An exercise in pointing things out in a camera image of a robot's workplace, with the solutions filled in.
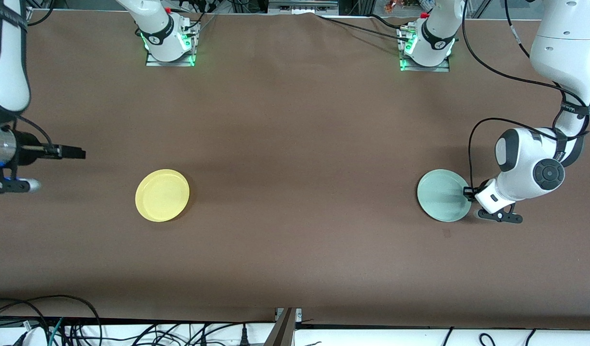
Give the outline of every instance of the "black strap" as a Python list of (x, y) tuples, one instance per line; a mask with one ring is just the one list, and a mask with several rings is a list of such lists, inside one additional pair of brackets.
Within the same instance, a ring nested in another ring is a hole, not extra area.
[(5, 6), (3, 2), (0, 1), (0, 19), (6, 20), (12, 25), (20, 27), (22, 30), (27, 31), (28, 22), (26, 19), (19, 14), (15, 13), (12, 9)]
[(577, 114), (578, 119), (583, 119), (585, 116), (590, 116), (590, 105), (587, 107), (576, 105), (566, 100), (566, 94), (562, 93), (562, 103), (560, 105), (562, 110)]
[(453, 34), (451, 37), (447, 37), (447, 38), (440, 38), (440, 37), (434, 36), (434, 34), (432, 34), (429, 30), (427, 30), (427, 20), (425, 20), (423, 22), (423, 24), (421, 25), (421, 32), (423, 33), (423, 37), (425, 38), (425, 41), (427, 41), (431, 44), (431, 48), (433, 50), (444, 49), (447, 46), (447, 44), (450, 44), (451, 41), (453, 41), (453, 38), (455, 37), (455, 34)]
[(558, 129), (553, 129), (556, 134), (556, 153), (554, 154), (553, 158), (560, 162), (566, 155), (566, 142), (568, 141), (568, 137)]
[(146, 33), (145, 31), (140, 29), (141, 34), (143, 35), (143, 37), (146, 38), (146, 40), (150, 44), (154, 44), (154, 46), (159, 46), (159, 45), (163, 44), (163, 40), (165, 38), (167, 38), (169, 35), (172, 34), (173, 27), (174, 27), (173, 18), (170, 15), (168, 15), (167, 17), (169, 17), (169, 23), (167, 24), (167, 26), (163, 30), (161, 30), (157, 33)]
[(562, 100), (560, 105), (563, 111), (572, 112), (574, 114), (579, 115), (579, 119), (583, 119), (583, 116), (590, 116), (590, 105), (587, 107), (576, 105), (572, 102), (567, 101), (566, 99)]

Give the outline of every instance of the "electrical wire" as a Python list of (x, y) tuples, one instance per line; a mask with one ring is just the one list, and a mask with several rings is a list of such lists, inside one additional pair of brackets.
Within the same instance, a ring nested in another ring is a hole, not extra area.
[(45, 132), (39, 125), (35, 124), (33, 121), (28, 120), (27, 118), (24, 118), (21, 115), (13, 115), (17, 120), (23, 121), (24, 123), (30, 125), (31, 127), (34, 127), (37, 131), (39, 131), (44, 137), (45, 140), (47, 141), (47, 144), (49, 144), (49, 146), (52, 145), (51, 142), (51, 138), (49, 137), (49, 135), (47, 134), (47, 132)]
[(447, 335), (445, 335), (444, 341), (442, 342), (442, 346), (447, 346), (447, 341), (449, 341), (449, 335), (451, 335), (451, 332), (453, 332), (453, 329), (455, 329), (455, 327), (449, 328), (449, 331), (447, 332)]
[(34, 25), (37, 25), (37, 24), (41, 24), (54, 11), (54, 8), (55, 7), (56, 7), (56, 0), (51, 0), (51, 4), (49, 4), (49, 11), (47, 11), (47, 13), (41, 19), (39, 19), (38, 21), (36, 21), (34, 23), (28, 23), (28, 26), (34, 26)]
[[(530, 334), (526, 338), (526, 343), (524, 344), (524, 346), (528, 346), (530, 344), (530, 339), (532, 339), (532, 336), (534, 335), (535, 331), (536, 331), (536, 329), (532, 329), (532, 331), (530, 332)], [(481, 346), (488, 346), (487, 344), (485, 344), (483, 342), (484, 337), (487, 337), (489, 339), (489, 341), (491, 341), (491, 345), (495, 346), (495, 342), (493, 341), (493, 338), (491, 337), (491, 335), (489, 335), (487, 333), (480, 333), (479, 334), (479, 343), (481, 344)]]
[(405, 24), (402, 24), (402, 25), (394, 25), (394, 24), (387, 22), (384, 18), (382, 18), (381, 16), (376, 15), (374, 13), (370, 13), (370, 14), (366, 15), (366, 17), (376, 18), (376, 19), (380, 20), (381, 23), (383, 23), (386, 26), (393, 28), (393, 29), (399, 29), (401, 26), (408, 24), (408, 22), (406, 22)]
[(45, 316), (43, 316), (43, 313), (41, 313), (41, 311), (39, 309), (37, 309), (36, 306), (31, 304), (27, 300), (16, 299), (16, 298), (0, 298), (0, 301), (16, 302), (15, 305), (25, 304), (25, 305), (28, 305), (31, 309), (33, 309), (33, 311), (35, 311), (35, 313), (38, 315), (38, 323), (41, 326), (41, 328), (43, 329), (43, 332), (45, 333), (45, 342), (49, 342), (49, 326), (47, 325), (47, 321), (45, 320)]
[(566, 90), (565, 88), (558, 87), (558, 86), (555, 86), (555, 85), (550, 85), (548, 83), (543, 83), (543, 82), (539, 82), (539, 81), (532, 81), (530, 79), (525, 79), (525, 78), (521, 78), (521, 77), (511, 76), (509, 74), (500, 72), (500, 71), (498, 71), (495, 68), (492, 68), (491, 66), (489, 66), (488, 64), (486, 64), (484, 61), (482, 61), (477, 56), (477, 54), (472, 50), (472, 47), (470, 46), (470, 42), (468, 41), (468, 37), (466, 35), (466, 11), (468, 9), (468, 1), (469, 0), (464, 0), (464, 12), (462, 13), (462, 35), (464, 36), (464, 42), (466, 42), (466, 48), (468, 48), (468, 51), (470, 52), (470, 54), (472, 55), (472, 57), (475, 58), (475, 60), (478, 63), (480, 63), (485, 68), (487, 68), (489, 71), (491, 71), (491, 72), (493, 72), (495, 74), (499, 74), (499, 75), (501, 75), (503, 77), (506, 77), (508, 79), (512, 79), (513, 81), (519, 81), (519, 82), (528, 83), (528, 84), (532, 84), (532, 85), (539, 85), (539, 86), (554, 88), (556, 90), (560, 90), (562, 92), (565, 92), (566, 94), (569, 94), (570, 96), (573, 96), (581, 104), (581, 106), (587, 107), (587, 105), (585, 104), (585, 102), (583, 102), (583, 100), (581, 100), (581, 98), (577, 94), (575, 94), (574, 92), (572, 92), (570, 90)]
[(355, 29), (367, 31), (368, 33), (373, 33), (373, 34), (381, 35), (382, 37), (390, 37), (390, 38), (396, 39), (398, 41), (408, 41), (408, 39), (405, 38), (405, 37), (396, 37), (394, 35), (389, 35), (389, 34), (386, 34), (386, 33), (381, 33), (379, 31), (374, 31), (374, 30), (370, 30), (370, 29), (367, 29), (367, 28), (362, 28), (361, 26), (356, 26), (356, 25), (352, 25), (352, 24), (340, 22), (339, 20), (335, 20), (335, 19), (332, 19), (332, 18), (322, 17), (320, 15), (318, 17), (319, 18), (323, 18), (324, 20), (328, 20), (330, 22), (334, 22), (334, 23), (337, 23), (337, 24), (341, 24), (341, 25), (345, 25), (345, 26), (350, 26), (351, 28), (355, 28)]
[(524, 48), (524, 45), (521, 44), (521, 40), (519, 39), (519, 36), (517, 35), (517, 31), (515, 31), (515, 27), (513, 26), (513, 21), (511, 20), (511, 15), (508, 13), (508, 0), (504, 0), (504, 13), (506, 13), (506, 21), (508, 22), (508, 26), (511, 28), (511, 31), (513, 31), (513, 35), (515, 35), (515, 39), (517, 40), (517, 44), (519, 44), (519, 48), (521, 49), (522, 52), (524, 52), (526, 57), (529, 58), (530, 53), (528, 53), (526, 48)]
[[(528, 53), (528, 50), (526, 50), (526, 48), (524, 48), (524, 45), (521, 44), (521, 39), (519, 39), (519, 35), (517, 35), (517, 31), (515, 29), (515, 27), (513, 26), (513, 21), (511, 20), (511, 15), (510, 13), (508, 13), (508, 0), (504, 0), (504, 13), (506, 14), (506, 22), (508, 22), (508, 27), (511, 28), (511, 31), (513, 32), (513, 36), (515, 36), (515, 41), (517, 41), (517, 44), (519, 45), (519, 48), (521, 49), (522, 52), (524, 52), (524, 54), (526, 55), (526, 57), (528, 57), (528, 59), (530, 59), (530, 53)], [(560, 87), (562, 88), (558, 83), (556, 83), (555, 81), (553, 82), (553, 84), (556, 87)], [(566, 94), (563, 90), (560, 90), (561, 94), (562, 94), (562, 99), (565, 100), (566, 99)], [(558, 118), (556, 117), (556, 119), (553, 121), (553, 128), (556, 128), (556, 120), (558, 120)]]
[(51, 336), (49, 337), (49, 341), (47, 342), (47, 346), (51, 346), (51, 344), (54, 343), (54, 337), (56, 337), (56, 332), (58, 331), (58, 328), (60, 328), (60, 324), (62, 323), (62, 320), (64, 320), (64, 317), (60, 317), (60, 320), (58, 320), (58, 323), (54, 327), (54, 331), (51, 332)]
[[(99, 328), (99, 337), (102, 338), (102, 326), (101, 326), (101, 318), (99, 317), (98, 313), (97, 313), (97, 309), (95, 309), (95, 307), (88, 301), (85, 300), (83, 298), (79, 298), (79, 297), (75, 297), (75, 296), (71, 296), (69, 294), (53, 294), (51, 296), (40, 296), (40, 297), (35, 297), (35, 298), (30, 298), (27, 300), (21, 300), (21, 299), (11, 299), (11, 298), (0, 298), (0, 300), (13, 300), (15, 301), (14, 303), (5, 305), (4, 307), (0, 308), (0, 312), (5, 311), (6, 309), (9, 309), (10, 307), (13, 307), (15, 305), (18, 304), (27, 304), (27, 305), (32, 305), (29, 302), (32, 302), (34, 300), (41, 300), (41, 299), (51, 299), (51, 298), (68, 298), (68, 299), (72, 299), (72, 300), (77, 300), (78, 302), (81, 302), (82, 304), (86, 305), (90, 311), (92, 311), (92, 314), (95, 316), (95, 318), (97, 319), (97, 324), (98, 324), (98, 328)], [(102, 340), (99, 339), (99, 346), (101, 346), (102, 344)]]
[(13, 321), (13, 322), (6, 322), (6, 323), (1, 323), (0, 327), (10, 326), (12, 324), (21, 324), (21, 323), (23, 323), (23, 321), (21, 321), (21, 320), (17, 320), (17, 321)]
[(203, 16), (205, 15), (205, 12), (201, 12), (201, 15), (199, 16), (199, 19), (197, 19), (193, 24), (190, 24), (189, 26), (185, 26), (184, 30), (188, 30), (190, 28), (194, 28), (195, 25), (199, 24), (201, 22), (201, 19), (203, 18)]
[(173, 327), (167, 329), (167, 331), (161, 337), (155, 337), (154, 342), (158, 343), (161, 339), (163, 339), (163, 337), (165, 337), (165, 335), (169, 334), (169, 332), (178, 328), (179, 326), (181, 326), (181, 324), (174, 324)]

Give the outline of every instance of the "light green plate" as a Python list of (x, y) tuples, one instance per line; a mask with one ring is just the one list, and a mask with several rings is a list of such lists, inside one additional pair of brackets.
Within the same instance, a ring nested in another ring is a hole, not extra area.
[(462, 219), (470, 211), (472, 202), (464, 197), (466, 180), (446, 169), (427, 172), (418, 182), (417, 199), (421, 208), (442, 222)]

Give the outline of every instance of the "metal bracket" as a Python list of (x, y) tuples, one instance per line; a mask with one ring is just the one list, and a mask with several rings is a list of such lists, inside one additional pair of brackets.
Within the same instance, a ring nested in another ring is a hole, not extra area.
[[(190, 25), (190, 19), (184, 17), (184, 26)], [(190, 50), (184, 53), (178, 59), (172, 62), (162, 62), (156, 60), (148, 50), (148, 46), (144, 41), (146, 50), (146, 66), (177, 66), (177, 67), (189, 67), (194, 66), (197, 60), (197, 46), (199, 45), (199, 33), (201, 31), (201, 23), (195, 24), (192, 28), (183, 31), (182, 40), (186, 45), (190, 45)]]
[(292, 346), (297, 318), (301, 319), (301, 309), (276, 309), (278, 320), (273, 325), (264, 346)]
[(519, 214), (513, 212), (515, 210), (515, 203), (511, 204), (511, 209), (508, 212), (504, 210), (498, 210), (493, 214), (489, 214), (486, 210), (475, 211), (475, 217), (477, 219), (497, 221), (497, 222), (508, 222), (508, 223), (522, 223), (524, 218)]
[[(276, 308), (275, 316), (274, 316), (276, 321), (278, 320), (278, 318), (280, 318), (280, 316), (282, 316), (283, 312), (284, 312), (284, 308)], [(299, 308), (295, 309), (295, 322), (301, 322), (302, 321), (301, 317), (302, 317), (301, 309), (299, 309)]]
[(438, 66), (422, 66), (416, 63), (407, 52), (412, 52), (412, 49), (417, 43), (417, 30), (414, 22), (401, 26), (396, 29), (398, 37), (405, 37), (408, 41), (398, 40), (398, 52), (400, 53), (400, 71), (422, 71), (422, 72), (449, 72), (449, 58), (446, 57)]

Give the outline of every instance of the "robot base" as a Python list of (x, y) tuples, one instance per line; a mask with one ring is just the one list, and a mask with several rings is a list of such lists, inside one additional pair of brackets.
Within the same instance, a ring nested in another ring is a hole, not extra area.
[(172, 62), (162, 62), (155, 59), (150, 52), (146, 56), (146, 66), (177, 66), (177, 67), (189, 67), (194, 66), (197, 59), (197, 46), (199, 45), (199, 31), (201, 30), (201, 23), (195, 24), (189, 31), (185, 32), (187, 37), (183, 37), (183, 41), (187, 46), (190, 46), (190, 50), (185, 52), (181, 57)]
[(398, 41), (398, 50), (400, 52), (400, 71), (421, 71), (421, 72), (449, 72), (449, 58), (446, 57), (436, 66), (423, 66), (416, 63), (409, 55), (406, 54), (406, 50), (412, 49), (416, 44), (416, 29), (414, 28), (414, 22), (408, 25), (403, 25), (401, 28), (396, 29), (398, 37), (406, 37), (409, 39), (408, 42)]

